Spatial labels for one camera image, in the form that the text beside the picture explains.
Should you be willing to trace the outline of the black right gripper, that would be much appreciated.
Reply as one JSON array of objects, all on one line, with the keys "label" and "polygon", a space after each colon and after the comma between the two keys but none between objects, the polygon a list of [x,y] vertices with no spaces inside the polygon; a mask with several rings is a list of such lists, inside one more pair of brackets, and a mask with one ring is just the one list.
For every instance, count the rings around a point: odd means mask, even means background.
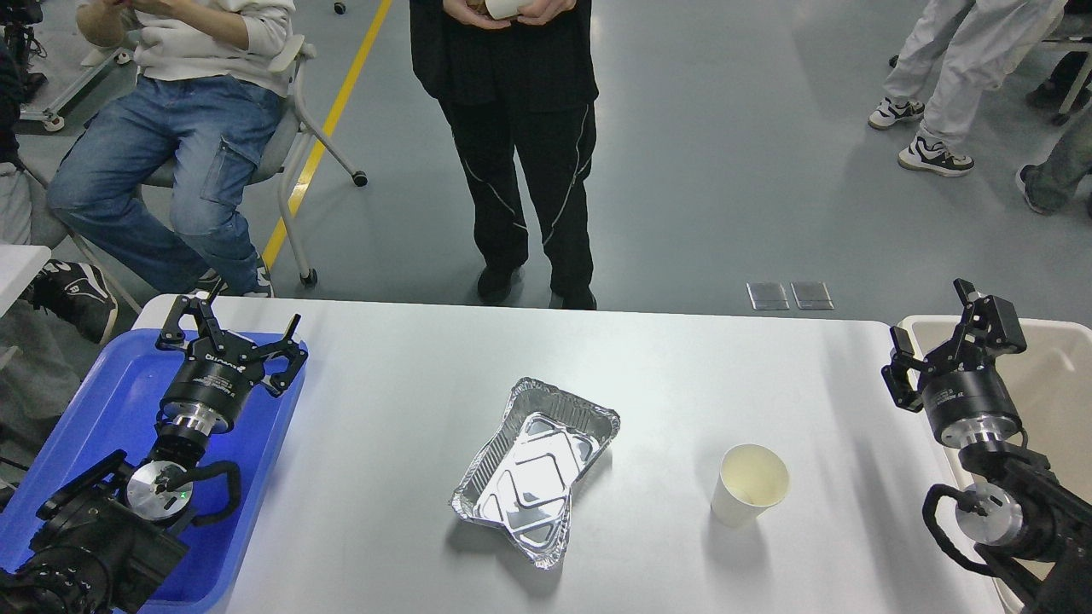
[{"label": "black right gripper", "polygon": [[[1023,428],[1013,398],[1002,382],[996,361],[1026,351],[1025,332],[1014,304],[978,292],[972,282],[956,279],[953,287],[963,315],[953,333],[956,359],[982,359],[978,367],[926,364],[917,359],[909,331],[889,327],[890,362],[882,367],[886,389],[897,408],[919,413],[925,409],[933,439],[947,448],[972,442],[1006,442]],[[916,389],[909,373],[919,374]]]}]

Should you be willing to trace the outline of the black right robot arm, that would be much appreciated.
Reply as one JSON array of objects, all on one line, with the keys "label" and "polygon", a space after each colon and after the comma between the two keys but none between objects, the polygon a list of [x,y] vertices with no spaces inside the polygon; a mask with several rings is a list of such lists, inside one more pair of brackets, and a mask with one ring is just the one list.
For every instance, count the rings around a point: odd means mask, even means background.
[{"label": "black right robot arm", "polygon": [[891,327],[881,370],[897,408],[924,412],[933,439],[980,475],[963,489],[933,485],[925,526],[949,559],[1000,580],[1026,613],[1088,613],[1089,504],[1065,489],[1046,454],[1011,442],[1025,424],[996,361],[1026,350],[1014,305],[963,279],[953,287],[962,311],[952,336],[918,358],[909,330]]}]

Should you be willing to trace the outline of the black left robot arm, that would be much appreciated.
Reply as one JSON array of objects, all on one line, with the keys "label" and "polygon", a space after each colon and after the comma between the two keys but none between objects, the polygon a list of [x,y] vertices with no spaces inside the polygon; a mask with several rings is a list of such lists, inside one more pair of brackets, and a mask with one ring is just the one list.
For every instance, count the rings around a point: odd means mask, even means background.
[{"label": "black left robot arm", "polygon": [[112,340],[3,510],[4,613],[204,613],[225,594],[309,352],[181,296]]}]

